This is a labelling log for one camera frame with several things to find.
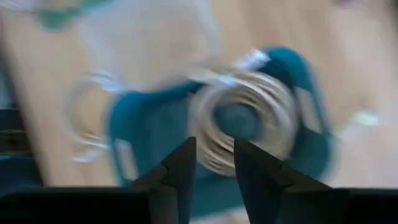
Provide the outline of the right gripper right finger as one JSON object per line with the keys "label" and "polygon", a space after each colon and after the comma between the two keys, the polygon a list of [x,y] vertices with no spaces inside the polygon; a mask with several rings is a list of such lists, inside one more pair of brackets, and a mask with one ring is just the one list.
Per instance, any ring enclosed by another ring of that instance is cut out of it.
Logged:
{"label": "right gripper right finger", "polygon": [[234,140],[234,166],[250,224],[274,224],[288,191],[330,188],[245,140]]}

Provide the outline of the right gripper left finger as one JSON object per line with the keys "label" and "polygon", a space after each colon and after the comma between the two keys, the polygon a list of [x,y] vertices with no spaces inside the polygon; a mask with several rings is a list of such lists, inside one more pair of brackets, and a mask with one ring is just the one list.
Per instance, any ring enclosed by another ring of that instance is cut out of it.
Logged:
{"label": "right gripper left finger", "polygon": [[140,197],[138,224],[189,224],[196,169],[196,138],[189,137],[152,170],[131,183]]}

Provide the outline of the teal plastic bin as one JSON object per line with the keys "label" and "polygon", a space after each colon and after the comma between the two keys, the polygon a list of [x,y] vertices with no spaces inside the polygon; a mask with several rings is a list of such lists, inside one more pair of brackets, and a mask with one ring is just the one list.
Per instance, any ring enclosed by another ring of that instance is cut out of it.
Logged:
{"label": "teal plastic bin", "polygon": [[[322,101],[306,61],[294,50],[272,46],[249,54],[243,65],[270,75],[292,90],[305,90],[321,130],[300,123],[289,164],[315,179],[330,158],[330,127]],[[116,102],[109,122],[110,146],[114,156],[124,140],[132,152],[138,172],[145,174],[172,152],[188,136],[188,95],[201,89],[197,82],[186,82],[154,94],[129,92]],[[257,140],[262,132],[254,108],[237,104],[218,108],[216,126],[237,138]],[[197,165],[191,215],[200,217],[243,205],[237,181]]]}

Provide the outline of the clear plastic bin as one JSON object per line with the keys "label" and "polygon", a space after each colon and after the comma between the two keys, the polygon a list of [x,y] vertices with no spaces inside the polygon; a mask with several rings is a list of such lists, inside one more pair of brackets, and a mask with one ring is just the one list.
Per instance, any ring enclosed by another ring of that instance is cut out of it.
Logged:
{"label": "clear plastic bin", "polygon": [[220,51],[210,0],[114,0],[79,31],[91,68],[139,91],[182,82]]}

